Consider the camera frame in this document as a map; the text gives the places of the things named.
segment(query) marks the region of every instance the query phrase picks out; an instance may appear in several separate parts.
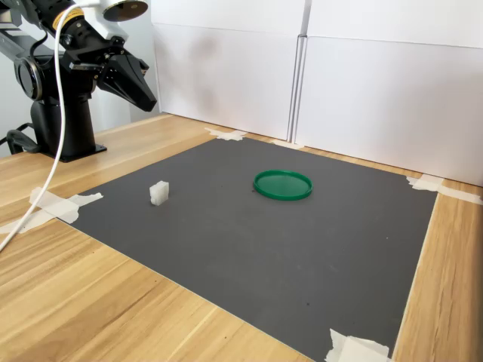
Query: white panel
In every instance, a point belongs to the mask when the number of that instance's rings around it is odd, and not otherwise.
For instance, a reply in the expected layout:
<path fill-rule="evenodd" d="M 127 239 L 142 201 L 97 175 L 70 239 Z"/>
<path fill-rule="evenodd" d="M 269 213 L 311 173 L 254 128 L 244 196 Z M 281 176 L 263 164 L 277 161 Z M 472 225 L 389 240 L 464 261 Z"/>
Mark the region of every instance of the white panel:
<path fill-rule="evenodd" d="M 309 38 L 296 142 L 483 186 L 483 50 Z"/>
<path fill-rule="evenodd" d="M 295 35 L 154 27 L 164 112 L 286 139 Z"/>
<path fill-rule="evenodd" d="M 483 48 L 483 1 L 313 0 L 308 34 Z"/>
<path fill-rule="evenodd" d="M 299 35 L 312 0 L 156 0 L 152 22 Z"/>

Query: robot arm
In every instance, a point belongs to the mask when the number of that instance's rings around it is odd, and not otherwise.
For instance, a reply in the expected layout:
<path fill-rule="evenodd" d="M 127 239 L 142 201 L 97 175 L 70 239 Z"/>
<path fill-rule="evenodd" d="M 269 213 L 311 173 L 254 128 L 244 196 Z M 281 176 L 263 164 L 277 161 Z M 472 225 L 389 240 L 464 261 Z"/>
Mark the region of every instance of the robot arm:
<path fill-rule="evenodd" d="M 20 13 L 26 21 L 55 36 L 62 13 L 72 0 L 0 0 L 11 13 Z M 60 61 L 68 72 L 82 72 L 97 86 L 113 93 L 144 111 L 151 111 L 156 99 L 144 81 L 148 66 L 124 49 L 127 34 L 112 21 L 129 20 L 147 9 L 145 2 L 102 0 L 96 8 L 73 11 L 62 28 Z"/>
<path fill-rule="evenodd" d="M 9 132 L 12 140 L 8 137 L 6 140 L 9 146 L 11 142 L 17 144 L 15 152 L 34 149 L 54 155 L 59 140 L 60 112 L 53 51 L 30 36 L 12 36 L 11 26 L 19 26 L 22 16 L 55 36 L 60 17 L 74 3 L 73 0 L 0 0 L 0 51 L 14 61 L 18 82 L 35 101 L 31 127 L 38 147 L 32 148 L 32 140 L 13 130 Z M 65 52 L 60 56 L 60 71 L 66 105 L 62 161 L 105 149 L 95 145 L 88 108 L 95 87 L 146 112 L 156 104 L 144 80 L 149 67 L 124 48 L 128 35 L 116 23 L 141 15 L 147 3 L 144 0 L 98 0 L 98 3 L 96 7 L 69 13 L 61 29 L 60 43 Z"/>

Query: green ring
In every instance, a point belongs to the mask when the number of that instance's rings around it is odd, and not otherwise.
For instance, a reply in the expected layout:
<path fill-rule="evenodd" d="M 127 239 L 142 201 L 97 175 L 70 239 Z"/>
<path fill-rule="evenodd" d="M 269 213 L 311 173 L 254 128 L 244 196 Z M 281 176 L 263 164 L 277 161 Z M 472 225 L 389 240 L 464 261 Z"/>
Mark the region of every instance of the green ring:
<path fill-rule="evenodd" d="M 273 192 L 268 192 L 267 190 L 260 187 L 258 183 L 260 179 L 267 176 L 275 176 L 275 175 L 290 176 L 295 179 L 300 179 L 307 184 L 308 190 L 303 193 L 295 194 L 295 195 L 278 195 Z M 304 176 L 298 172 L 288 171 L 288 170 L 268 170 L 268 171 L 263 171 L 255 176 L 254 188 L 261 195 L 266 196 L 268 198 L 274 198 L 275 200 L 281 200 L 281 201 L 295 201 L 295 200 L 301 200 L 303 198 L 307 198 L 312 193 L 313 184 L 309 177 Z"/>

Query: dark gray mat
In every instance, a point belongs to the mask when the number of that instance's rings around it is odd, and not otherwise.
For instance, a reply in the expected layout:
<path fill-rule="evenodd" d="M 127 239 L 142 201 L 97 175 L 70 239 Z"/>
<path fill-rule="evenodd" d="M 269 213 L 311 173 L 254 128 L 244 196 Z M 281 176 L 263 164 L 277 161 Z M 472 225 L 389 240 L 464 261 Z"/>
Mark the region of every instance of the dark gray mat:
<path fill-rule="evenodd" d="M 302 201 L 259 195 L 259 172 L 314 183 Z M 170 183 L 169 200 L 149 187 Z M 315 360 L 329 329 L 394 347 L 436 193 L 406 177 L 267 143 L 212 140 L 96 187 L 82 232 Z"/>

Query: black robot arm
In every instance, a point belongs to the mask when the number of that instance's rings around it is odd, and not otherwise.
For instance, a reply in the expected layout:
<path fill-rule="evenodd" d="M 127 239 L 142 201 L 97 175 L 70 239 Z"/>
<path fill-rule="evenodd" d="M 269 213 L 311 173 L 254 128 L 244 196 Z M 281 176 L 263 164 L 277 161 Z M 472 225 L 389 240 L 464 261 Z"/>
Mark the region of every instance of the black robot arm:
<path fill-rule="evenodd" d="M 119 3 L 120 7 L 132 2 Z M 72 0 L 0 0 L 0 23 L 19 26 L 22 15 L 29 23 L 55 36 L 60 16 L 71 5 Z M 35 101 L 31 114 L 38 148 L 33 148 L 30 141 L 22 144 L 22 137 L 13 137 L 17 146 L 10 145 L 11 150 L 24 148 L 54 155 L 60 133 L 60 110 L 53 51 L 28 35 L 12 36 L 12 31 L 0 26 L 0 51 L 14 61 L 18 82 Z M 73 11 L 61 31 L 65 52 L 60 56 L 60 65 L 66 105 L 66 139 L 61 159 L 71 161 L 103 150 L 94 142 L 88 108 L 95 87 L 147 112 L 154 108 L 156 98 L 144 80 L 149 67 L 124 48 L 122 36 L 103 38 L 82 11 Z"/>

